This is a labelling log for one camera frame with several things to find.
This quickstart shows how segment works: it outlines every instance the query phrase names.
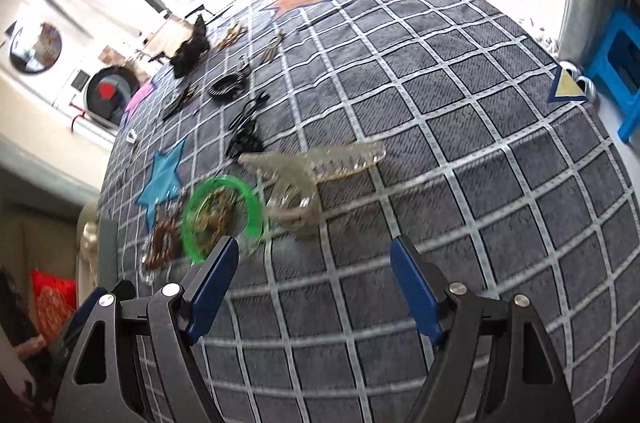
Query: red object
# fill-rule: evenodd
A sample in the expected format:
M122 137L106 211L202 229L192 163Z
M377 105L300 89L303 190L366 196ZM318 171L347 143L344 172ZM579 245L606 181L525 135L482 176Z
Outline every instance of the red object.
M113 95L116 94L116 86L113 83L102 82L98 85L98 92L100 93L100 97L103 100L108 100L113 98Z
M31 271L31 285L40 333L50 343L76 311L76 281Z
M86 111L83 108L78 107L76 104L72 103L72 101L69 102L69 107L79 110L80 114L76 114L74 116L74 119L71 120L71 132L74 131L74 124L76 123L76 119L86 117Z

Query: brown scrunchie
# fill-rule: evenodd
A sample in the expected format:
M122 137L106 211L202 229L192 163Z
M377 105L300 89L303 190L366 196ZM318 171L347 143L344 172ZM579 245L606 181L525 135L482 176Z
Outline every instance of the brown scrunchie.
M169 236L169 245L164 247L164 238ZM151 255L145 262L147 269L158 269L169 262L180 249L180 237L175 229L174 223L170 221L160 221L154 230L151 241Z

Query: blue star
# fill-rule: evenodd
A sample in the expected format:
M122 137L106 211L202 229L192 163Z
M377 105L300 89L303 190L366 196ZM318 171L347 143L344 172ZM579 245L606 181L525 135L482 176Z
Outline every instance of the blue star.
M154 165L151 170L151 179L143 188L136 201L142 206L146 206L146 229L151 232L154 225L156 204L167 200L176 199L180 196L182 185L175 172L182 156L182 147L186 139L178 143L169 154L154 154Z

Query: red cushion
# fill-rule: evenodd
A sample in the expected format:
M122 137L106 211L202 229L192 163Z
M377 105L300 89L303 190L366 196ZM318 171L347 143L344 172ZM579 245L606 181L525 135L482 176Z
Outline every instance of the red cushion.
M50 343L56 339L67 319L78 307L76 281L32 271L31 284L40 332L47 343Z

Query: green bracelet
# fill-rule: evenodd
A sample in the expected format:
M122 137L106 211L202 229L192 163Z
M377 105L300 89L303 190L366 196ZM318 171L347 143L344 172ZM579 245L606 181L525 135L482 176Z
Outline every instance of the green bracelet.
M196 264L205 261L202 257L198 241L196 240L195 222L198 212L213 192L225 186L238 190L244 200L247 219L244 232L241 236L244 236L246 239L258 239L258 237L262 235L262 206L247 184L238 178L226 175L204 181L204 183L200 184L194 190L193 196L191 196L189 203L184 209L184 215L182 216L182 245L189 257L191 257L191 260Z

